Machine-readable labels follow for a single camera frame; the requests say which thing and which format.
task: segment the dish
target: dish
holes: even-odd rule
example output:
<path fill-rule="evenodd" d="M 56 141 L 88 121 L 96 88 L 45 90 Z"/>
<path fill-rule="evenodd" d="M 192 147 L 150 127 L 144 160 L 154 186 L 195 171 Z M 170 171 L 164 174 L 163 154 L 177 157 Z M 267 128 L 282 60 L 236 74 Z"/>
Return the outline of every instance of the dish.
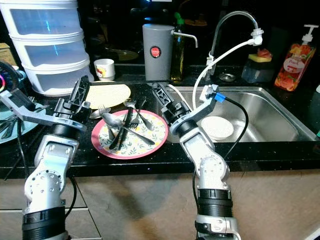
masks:
<path fill-rule="evenodd" d="M 86 101 L 90 102 L 91 109 L 98 109 L 102 105 L 111 108 L 122 104 L 130 94 L 130 88 L 124 84 L 90 86 Z"/>
<path fill-rule="evenodd" d="M 234 133 L 234 126 L 219 116 L 207 116 L 201 121 L 201 127 L 212 140 L 224 140 Z"/>
<path fill-rule="evenodd" d="M 139 57 L 138 53 L 130 50 L 120 50 L 120 49 L 107 49 L 107 50 L 117 53 L 120 62 L 131 61 Z"/>
<path fill-rule="evenodd" d="M 123 110 L 113 114 L 118 116 L 118 118 L 123 119 L 127 112 L 128 110 Z M 142 120 L 139 118 L 139 125 L 136 129 L 134 129 L 134 131 L 151 139 L 155 142 L 155 145 L 148 145 L 132 133 L 128 132 L 125 140 L 122 143 L 123 146 L 121 149 L 118 150 L 116 147 L 111 150 L 109 149 L 109 146 L 112 141 L 109 140 L 108 128 L 106 123 L 101 120 L 93 128 L 91 134 L 91 142 L 95 149 L 107 157 L 121 160 L 142 158 L 158 150 L 167 139 L 169 132 L 168 125 L 162 117 L 153 112 L 141 110 L 140 113 L 153 124 L 154 130 L 148 130 L 143 124 Z M 134 112 L 132 114 L 132 119 L 134 119 L 136 115 L 137 113 Z M 119 132 L 115 129 L 112 129 L 112 131 L 115 136 Z"/>
<path fill-rule="evenodd" d="M 37 103 L 35 105 L 35 108 L 41 107 L 42 105 Z M 39 113 L 42 115 L 46 114 L 46 109 L 42 109 Z M 0 109 L 0 120 L 6 119 L 7 117 L 11 116 L 12 114 L 14 114 L 12 111 L 10 111 L 6 106 L 1 106 Z M 33 122 L 29 122 L 29 121 L 24 121 L 24 130 L 21 132 L 21 135 L 26 134 L 27 132 L 31 131 L 32 129 L 34 129 L 38 123 L 33 123 Z M 5 138 L 5 139 L 1 139 L 2 135 L 5 133 L 5 130 L 3 132 L 0 132 L 0 144 L 9 142 L 11 140 L 14 140 L 17 138 L 17 123 L 15 123 L 14 127 L 13 127 L 13 132 L 11 137 Z"/>

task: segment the spoon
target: spoon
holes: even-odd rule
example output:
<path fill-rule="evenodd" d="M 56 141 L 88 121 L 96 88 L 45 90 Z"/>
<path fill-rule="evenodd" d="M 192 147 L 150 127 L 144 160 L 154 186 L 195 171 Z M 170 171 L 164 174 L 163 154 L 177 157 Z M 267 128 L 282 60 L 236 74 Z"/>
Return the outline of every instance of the spoon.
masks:
<path fill-rule="evenodd" d="M 117 118 L 116 116 L 110 114 L 110 113 L 104 113 L 102 114 L 102 118 L 105 121 L 105 123 L 112 127 L 112 128 L 123 128 L 125 130 L 127 130 L 128 132 L 136 135 L 138 138 L 140 138 L 142 141 L 144 141 L 146 144 L 148 145 L 154 145 L 155 142 L 150 140 L 149 138 L 142 136 L 138 133 L 136 133 L 135 131 L 130 130 L 129 128 L 125 127 L 124 124 L 122 123 L 122 121 Z"/>
<path fill-rule="evenodd" d="M 109 113 L 111 111 L 110 107 L 106 107 L 103 109 L 104 113 Z M 90 114 L 89 116 L 90 119 L 99 119 L 101 118 L 101 115 L 99 114 L 99 109 L 95 110 L 93 113 Z"/>
<path fill-rule="evenodd" d="M 123 104 L 126 106 L 126 107 L 130 107 L 130 108 L 133 108 L 136 113 L 139 115 L 139 117 L 141 118 L 142 122 L 144 123 L 144 125 L 146 126 L 147 129 L 149 129 L 150 131 L 153 131 L 154 130 L 154 126 L 152 126 L 152 124 L 144 118 L 144 116 L 141 115 L 140 112 L 138 112 L 138 110 L 136 109 L 136 100 L 133 100 L 131 98 L 127 98 Z"/>

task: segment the silverware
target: silverware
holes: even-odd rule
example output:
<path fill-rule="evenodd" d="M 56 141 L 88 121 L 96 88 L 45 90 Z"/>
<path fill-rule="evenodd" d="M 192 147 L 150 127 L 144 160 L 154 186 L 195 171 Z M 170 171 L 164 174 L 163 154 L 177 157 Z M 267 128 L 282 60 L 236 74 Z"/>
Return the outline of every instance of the silverware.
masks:
<path fill-rule="evenodd" d="M 138 112 L 138 110 L 136 109 L 136 100 L 133 100 L 131 98 L 127 98 L 123 104 L 126 106 L 126 107 L 131 107 L 133 108 L 136 113 L 139 115 L 139 117 L 141 118 L 142 122 L 144 123 L 144 125 L 146 126 L 147 129 L 149 129 L 150 131 L 153 131 L 154 130 L 154 126 L 147 120 L 144 118 L 144 116 L 142 116 L 140 114 L 140 112 Z"/>
<path fill-rule="evenodd" d="M 111 142 L 111 144 L 110 144 L 110 146 L 109 146 L 109 149 L 114 149 L 114 148 L 117 146 L 118 141 L 119 141 L 119 138 L 120 138 L 120 135 L 122 134 L 123 130 L 124 130 L 123 128 L 120 128 L 118 134 L 115 136 L 115 138 L 114 138 L 113 141 Z"/>
<path fill-rule="evenodd" d="M 14 128 L 15 128 L 15 125 L 16 125 L 17 120 L 18 120 L 18 118 L 15 118 L 14 120 L 12 120 L 12 121 L 9 123 L 6 131 L 5 131 L 4 134 L 1 136 L 1 139 L 8 139 L 8 138 L 10 138 L 10 137 L 12 136 L 12 133 L 13 133 L 13 131 L 14 131 Z"/>
<path fill-rule="evenodd" d="M 121 129 L 125 129 L 128 132 L 136 135 L 138 138 L 140 138 L 142 141 L 144 141 L 146 144 L 149 145 L 154 145 L 155 142 L 150 140 L 149 138 L 140 135 L 139 133 L 130 130 L 129 128 L 125 127 L 124 124 L 122 123 L 122 121 L 120 119 L 118 119 L 117 117 L 115 117 L 114 115 L 110 114 L 110 113 L 104 113 L 102 114 L 102 118 L 105 121 L 105 123 L 107 125 L 109 125 L 110 127 L 113 128 L 121 128 Z"/>
<path fill-rule="evenodd" d="M 46 109 L 47 107 L 49 107 L 49 105 L 39 106 L 34 110 L 34 112 L 35 113 L 41 112 L 43 109 Z M 7 139 L 12 136 L 12 133 L 13 133 L 14 127 L 17 123 L 17 120 L 18 120 L 18 117 L 15 114 L 13 114 L 13 115 L 10 115 L 9 117 L 7 117 L 4 122 L 0 123 L 0 133 L 5 131 L 3 133 L 3 135 L 1 136 L 1 139 Z M 22 131 L 25 130 L 24 121 L 21 122 L 21 128 L 22 128 Z"/>
<path fill-rule="evenodd" d="M 111 111 L 111 108 L 110 107 L 104 107 L 103 106 L 103 111 L 105 113 L 109 113 Z M 90 116 L 89 116 L 90 119 L 99 119 L 99 118 L 102 118 L 102 116 L 99 114 L 99 109 L 98 110 L 95 110 L 93 111 Z"/>
<path fill-rule="evenodd" d="M 124 120 L 124 130 L 122 130 L 122 135 L 121 135 L 121 138 L 120 138 L 120 142 L 119 142 L 119 146 L 118 146 L 118 150 L 121 149 L 121 146 L 122 146 L 122 143 L 124 142 L 124 140 L 126 139 L 127 137 L 127 134 L 128 134 L 128 131 L 126 130 L 125 127 L 129 127 L 130 126 L 130 122 L 131 122 L 131 118 L 132 118 L 132 113 L 133 113 L 133 109 L 132 107 L 129 107 L 128 109 L 128 112 L 127 112 L 127 115 L 126 115 L 126 118 Z"/>
<path fill-rule="evenodd" d="M 102 106 L 100 106 L 99 108 L 98 108 L 98 113 L 99 113 L 99 118 L 102 118 L 102 114 L 106 114 L 106 113 L 109 113 L 110 112 L 110 108 L 109 107 L 105 107 L 104 105 L 102 105 Z M 108 128 L 108 134 L 109 134 L 109 139 L 110 140 L 113 140 L 114 138 L 115 138 L 115 135 L 114 135 L 114 133 L 113 133 L 113 131 L 110 129 L 110 127 L 109 126 L 107 126 L 107 128 Z"/>
<path fill-rule="evenodd" d="M 146 98 L 146 96 L 144 96 L 143 101 L 142 101 L 142 103 L 141 103 L 141 105 L 139 107 L 139 110 L 138 110 L 139 113 L 140 113 L 141 109 L 143 108 L 144 104 L 146 103 L 146 100 L 147 100 L 147 98 Z M 130 127 L 135 129 L 135 128 L 138 127 L 139 123 L 140 123 L 139 122 L 139 115 L 136 114 L 135 118 L 131 121 Z"/>
<path fill-rule="evenodd" d="M 34 104 L 35 103 L 35 97 L 34 96 L 28 96 L 28 99 Z"/>

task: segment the pink plate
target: pink plate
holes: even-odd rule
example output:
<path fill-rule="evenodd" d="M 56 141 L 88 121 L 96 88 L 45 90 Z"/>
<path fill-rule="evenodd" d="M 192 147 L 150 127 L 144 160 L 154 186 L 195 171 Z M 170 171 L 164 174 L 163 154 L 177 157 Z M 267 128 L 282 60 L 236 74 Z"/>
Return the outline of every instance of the pink plate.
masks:
<path fill-rule="evenodd" d="M 120 119 L 124 119 L 127 112 L 128 110 L 117 111 L 114 115 Z M 118 150 L 118 146 L 114 149 L 109 149 L 112 141 L 109 140 L 108 128 L 102 119 L 95 125 L 91 134 L 91 141 L 95 149 L 107 157 L 123 160 L 142 158 L 158 150 L 166 142 L 169 132 L 168 125 L 162 117 L 151 111 L 141 110 L 140 113 L 152 123 L 154 130 L 150 131 L 147 129 L 139 118 L 139 125 L 136 129 L 133 129 L 133 131 L 151 139 L 155 142 L 155 145 L 148 145 L 140 138 L 128 132 L 120 150 Z M 134 112 L 132 119 L 134 119 L 136 115 L 137 113 Z M 118 134 L 118 130 L 112 129 L 112 131 L 115 136 Z"/>

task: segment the cup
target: cup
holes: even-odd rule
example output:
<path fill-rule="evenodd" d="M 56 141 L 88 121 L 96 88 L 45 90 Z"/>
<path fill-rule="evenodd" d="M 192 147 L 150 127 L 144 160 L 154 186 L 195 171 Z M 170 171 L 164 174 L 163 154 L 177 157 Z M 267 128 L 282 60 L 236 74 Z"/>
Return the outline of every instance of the cup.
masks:
<path fill-rule="evenodd" d="M 100 81 L 113 81 L 115 79 L 115 61 L 104 58 L 93 62 L 95 73 Z"/>

